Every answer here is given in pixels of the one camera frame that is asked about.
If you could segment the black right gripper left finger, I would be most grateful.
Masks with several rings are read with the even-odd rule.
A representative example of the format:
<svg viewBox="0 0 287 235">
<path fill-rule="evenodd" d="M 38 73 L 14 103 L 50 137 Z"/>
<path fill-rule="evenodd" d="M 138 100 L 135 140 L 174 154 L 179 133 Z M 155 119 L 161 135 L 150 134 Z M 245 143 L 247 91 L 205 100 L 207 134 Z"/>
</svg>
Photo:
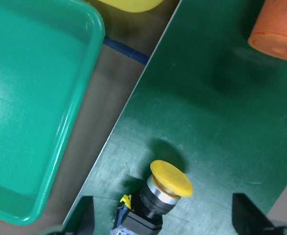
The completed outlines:
<svg viewBox="0 0 287 235">
<path fill-rule="evenodd" d="M 65 235 L 92 235 L 95 229 L 94 199 L 83 196 L 64 221 Z"/>
</svg>

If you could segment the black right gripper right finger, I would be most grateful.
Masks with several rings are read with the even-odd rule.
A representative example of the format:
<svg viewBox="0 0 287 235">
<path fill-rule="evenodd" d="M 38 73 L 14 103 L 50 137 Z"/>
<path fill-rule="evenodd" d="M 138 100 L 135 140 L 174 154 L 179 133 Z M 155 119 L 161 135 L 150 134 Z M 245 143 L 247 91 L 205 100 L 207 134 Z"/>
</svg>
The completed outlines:
<svg viewBox="0 0 287 235">
<path fill-rule="evenodd" d="M 233 193 L 232 225 L 238 235 L 275 235 L 275 226 L 244 193 Z"/>
</svg>

